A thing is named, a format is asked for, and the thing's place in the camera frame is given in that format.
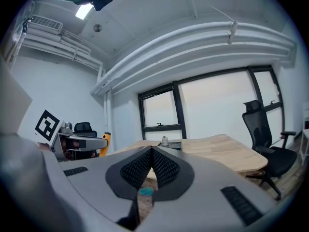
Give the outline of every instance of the chair headrest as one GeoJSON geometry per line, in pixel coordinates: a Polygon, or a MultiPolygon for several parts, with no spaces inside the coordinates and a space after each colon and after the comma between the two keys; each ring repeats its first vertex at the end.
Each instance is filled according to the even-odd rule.
{"type": "Polygon", "coordinates": [[[92,131],[89,122],[76,123],[74,126],[74,132],[87,132],[87,131],[92,131]]]}
{"type": "Polygon", "coordinates": [[[262,104],[257,100],[245,102],[244,104],[246,106],[247,113],[254,113],[262,108],[262,104]]]}

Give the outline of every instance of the wooden desk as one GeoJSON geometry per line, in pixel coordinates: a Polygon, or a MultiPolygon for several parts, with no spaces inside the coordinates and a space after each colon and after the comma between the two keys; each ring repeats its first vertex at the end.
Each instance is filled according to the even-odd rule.
{"type": "MultiPolygon", "coordinates": [[[[216,160],[242,175],[259,170],[267,165],[265,157],[225,134],[202,139],[169,140],[169,142],[179,141],[182,143],[183,152],[216,160]]],[[[159,143],[160,141],[141,140],[116,153],[141,146],[156,146],[159,143]]],[[[147,177],[156,179],[152,169],[147,177]]]]}

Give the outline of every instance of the ceiling light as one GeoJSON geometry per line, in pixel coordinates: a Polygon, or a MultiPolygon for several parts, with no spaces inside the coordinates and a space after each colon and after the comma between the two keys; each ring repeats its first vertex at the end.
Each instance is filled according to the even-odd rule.
{"type": "Polygon", "coordinates": [[[82,5],[79,7],[75,16],[84,20],[88,12],[91,10],[91,8],[92,8],[92,5],[90,3],[86,5],[82,5]]]}

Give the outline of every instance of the chair armrest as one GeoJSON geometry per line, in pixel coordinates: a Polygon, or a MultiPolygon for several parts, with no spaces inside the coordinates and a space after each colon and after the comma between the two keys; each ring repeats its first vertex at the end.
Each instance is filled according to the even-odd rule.
{"type": "Polygon", "coordinates": [[[255,150],[260,153],[262,156],[267,156],[273,152],[275,152],[274,149],[270,149],[270,148],[267,148],[267,147],[264,147],[264,146],[257,146],[255,147],[255,150]]]}
{"type": "Polygon", "coordinates": [[[296,132],[295,131],[283,131],[283,132],[281,132],[281,135],[283,135],[283,136],[295,136],[296,132]]]}

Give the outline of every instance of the black office chair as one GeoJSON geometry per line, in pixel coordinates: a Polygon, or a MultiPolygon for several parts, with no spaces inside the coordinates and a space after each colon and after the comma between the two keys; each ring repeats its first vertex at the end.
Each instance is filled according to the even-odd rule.
{"type": "MultiPolygon", "coordinates": [[[[97,132],[92,130],[89,122],[81,122],[76,123],[74,126],[73,134],[80,135],[80,136],[88,136],[88,137],[97,137],[97,132]]],[[[79,152],[76,151],[76,160],[88,159],[91,158],[92,154],[95,153],[95,157],[98,157],[97,151],[86,151],[86,152],[79,152]]]]}
{"type": "Polygon", "coordinates": [[[281,135],[284,137],[282,148],[270,147],[272,144],[271,132],[267,120],[266,111],[262,108],[259,101],[250,101],[244,103],[247,112],[242,115],[242,118],[249,130],[252,138],[252,149],[267,158],[268,164],[263,169],[264,175],[247,175],[248,178],[261,179],[260,186],[267,182],[278,194],[276,200],[281,199],[281,192],[271,180],[272,177],[281,177],[294,164],[297,154],[296,152],[286,149],[288,136],[295,136],[294,131],[284,131],[281,135]]]}

